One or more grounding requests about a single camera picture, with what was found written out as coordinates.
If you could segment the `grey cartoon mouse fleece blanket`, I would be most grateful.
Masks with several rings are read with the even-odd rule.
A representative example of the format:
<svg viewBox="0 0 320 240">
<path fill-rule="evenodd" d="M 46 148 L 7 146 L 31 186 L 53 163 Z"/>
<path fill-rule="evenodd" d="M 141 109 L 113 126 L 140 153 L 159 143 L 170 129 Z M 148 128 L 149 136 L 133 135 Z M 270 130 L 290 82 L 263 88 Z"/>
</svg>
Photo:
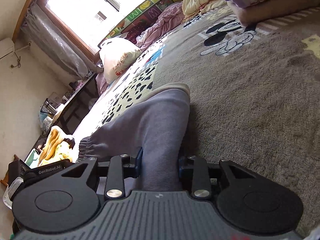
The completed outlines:
<svg viewBox="0 0 320 240">
<path fill-rule="evenodd" d="M 319 226 L 319 7 L 243 27 L 223 6 L 179 25 L 102 92 L 74 137 L 172 82 L 190 88 L 188 154 L 288 187 L 304 205 L 298 232 Z"/>
</svg>

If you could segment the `pink crumpled blanket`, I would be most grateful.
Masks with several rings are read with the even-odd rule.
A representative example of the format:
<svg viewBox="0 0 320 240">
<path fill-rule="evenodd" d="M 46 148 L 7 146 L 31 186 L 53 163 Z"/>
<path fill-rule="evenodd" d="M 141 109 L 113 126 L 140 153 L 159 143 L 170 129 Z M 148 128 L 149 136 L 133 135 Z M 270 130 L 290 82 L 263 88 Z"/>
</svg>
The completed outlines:
<svg viewBox="0 0 320 240">
<path fill-rule="evenodd" d="M 153 42 L 180 25 L 183 18 L 182 2 L 171 4 L 159 15 L 157 21 L 151 27 L 143 31 L 142 38 L 135 46 L 138 46 L 141 52 L 144 52 Z M 107 81 L 104 72 L 99 73 L 96 77 L 98 94 L 103 94 L 107 87 L 121 75 L 111 75 L 113 80 Z"/>
</svg>

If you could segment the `folded tan brown garment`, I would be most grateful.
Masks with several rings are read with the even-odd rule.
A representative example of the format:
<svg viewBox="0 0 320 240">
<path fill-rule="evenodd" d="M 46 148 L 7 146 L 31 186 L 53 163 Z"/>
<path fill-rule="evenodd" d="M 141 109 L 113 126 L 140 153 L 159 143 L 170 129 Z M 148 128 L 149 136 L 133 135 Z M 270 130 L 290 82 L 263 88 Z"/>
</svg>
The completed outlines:
<svg viewBox="0 0 320 240">
<path fill-rule="evenodd" d="M 319 0 L 267 0 L 250 7 L 240 8 L 228 2 L 228 6 L 244 27 L 318 5 Z"/>
</svg>

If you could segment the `plastic wrapped radiator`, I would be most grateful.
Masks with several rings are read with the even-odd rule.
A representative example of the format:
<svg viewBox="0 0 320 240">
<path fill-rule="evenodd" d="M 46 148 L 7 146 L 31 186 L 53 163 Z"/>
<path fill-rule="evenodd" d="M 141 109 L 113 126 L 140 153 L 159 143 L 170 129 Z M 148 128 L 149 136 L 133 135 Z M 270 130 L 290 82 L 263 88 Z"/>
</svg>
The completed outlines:
<svg viewBox="0 0 320 240">
<path fill-rule="evenodd" d="M 84 78 L 97 71 L 95 64 L 63 34 L 37 3 L 28 7 L 21 31 L 68 74 Z"/>
</svg>

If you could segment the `colourful alphabet bed bumper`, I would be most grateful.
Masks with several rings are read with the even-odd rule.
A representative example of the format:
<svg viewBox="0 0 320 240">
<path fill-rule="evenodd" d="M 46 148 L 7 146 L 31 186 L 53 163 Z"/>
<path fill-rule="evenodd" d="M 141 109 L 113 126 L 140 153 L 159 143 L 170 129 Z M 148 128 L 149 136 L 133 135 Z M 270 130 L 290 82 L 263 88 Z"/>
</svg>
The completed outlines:
<svg viewBox="0 0 320 240">
<path fill-rule="evenodd" d="M 155 23 L 166 7 L 181 1 L 183 0 L 145 0 L 114 26 L 98 44 L 98 47 L 101 47 L 104 40 L 119 36 L 140 23 L 148 25 Z"/>
</svg>

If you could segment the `white plastic bag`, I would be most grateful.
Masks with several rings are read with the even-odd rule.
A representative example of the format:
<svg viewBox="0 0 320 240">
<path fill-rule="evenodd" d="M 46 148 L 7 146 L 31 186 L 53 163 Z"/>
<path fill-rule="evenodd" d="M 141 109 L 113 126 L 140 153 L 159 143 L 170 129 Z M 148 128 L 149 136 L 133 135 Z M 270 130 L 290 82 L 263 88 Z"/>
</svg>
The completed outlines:
<svg viewBox="0 0 320 240">
<path fill-rule="evenodd" d="M 139 58 L 141 53 L 140 48 L 125 38 L 106 39 L 99 51 L 106 82 L 111 84 L 120 77 Z"/>
</svg>

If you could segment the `wooden framed window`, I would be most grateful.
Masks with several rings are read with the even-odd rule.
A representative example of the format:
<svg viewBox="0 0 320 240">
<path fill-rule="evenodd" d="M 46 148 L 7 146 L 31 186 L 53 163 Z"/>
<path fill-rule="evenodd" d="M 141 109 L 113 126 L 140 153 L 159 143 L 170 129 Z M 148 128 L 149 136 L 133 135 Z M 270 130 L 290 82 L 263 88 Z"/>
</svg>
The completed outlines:
<svg viewBox="0 0 320 240">
<path fill-rule="evenodd" d="M 98 44 L 127 14 L 145 0 L 26 0 L 13 39 L 17 39 L 25 13 L 37 3 L 49 19 L 91 61 L 98 60 Z"/>
</svg>

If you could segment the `dark bedside shelf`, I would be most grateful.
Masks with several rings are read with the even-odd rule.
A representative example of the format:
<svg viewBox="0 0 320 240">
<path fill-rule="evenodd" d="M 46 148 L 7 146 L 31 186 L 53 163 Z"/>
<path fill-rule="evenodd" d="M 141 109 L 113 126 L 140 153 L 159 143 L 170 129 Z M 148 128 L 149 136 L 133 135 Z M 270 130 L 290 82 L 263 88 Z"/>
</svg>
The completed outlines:
<svg viewBox="0 0 320 240">
<path fill-rule="evenodd" d="M 80 124 L 84 116 L 89 112 L 89 102 L 99 97 L 96 83 L 97 73 L 91 73 L 85 80 L 80 80 L 79 84 L 71 82 L 69 86 L 72 91 L 65 95 L 70 97 L 67 101 L 58 106 L 52 104 L 55 100 L 46 99 L 39 112 L 40 127 L 42 132 L 32 149 L 41 151 L 53 126 L 59 126 L 65 133 L 72 134 Z"/>
</svg>

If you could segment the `purple and cream sweatpants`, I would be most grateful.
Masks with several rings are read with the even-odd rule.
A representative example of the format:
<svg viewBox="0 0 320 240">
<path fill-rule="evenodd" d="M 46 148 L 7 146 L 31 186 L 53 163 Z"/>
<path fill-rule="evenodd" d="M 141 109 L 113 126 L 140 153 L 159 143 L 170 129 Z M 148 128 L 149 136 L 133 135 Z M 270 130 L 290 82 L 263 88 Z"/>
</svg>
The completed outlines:
<svg viewBox="0 0 320 240">
<path fill-rule="evenodd" d="M 143 151 L 142 171 L 125 180 L 125 191 L 178 191 L 177 160 L 190 113 L 190 89 L 184 83 L 163 85 L 80 141 L 78 161 L 107 161 Z"/>
</svg>

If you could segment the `yellow garment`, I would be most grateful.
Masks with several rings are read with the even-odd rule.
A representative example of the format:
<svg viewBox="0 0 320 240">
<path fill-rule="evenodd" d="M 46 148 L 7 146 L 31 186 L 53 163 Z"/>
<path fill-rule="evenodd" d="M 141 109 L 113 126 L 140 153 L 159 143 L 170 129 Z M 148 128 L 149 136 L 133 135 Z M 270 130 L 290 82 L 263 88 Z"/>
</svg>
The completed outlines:
<svg viewBox="0 0 320 240">
<path fill-rule="evenodd" d="M 75 140 L 71 135 L 66 134 L 59 126 L 53 126 L 40 153 L 37 166 L 40 167 L 65 159 L 72 162 L 74 145 Z"/>
</svg>

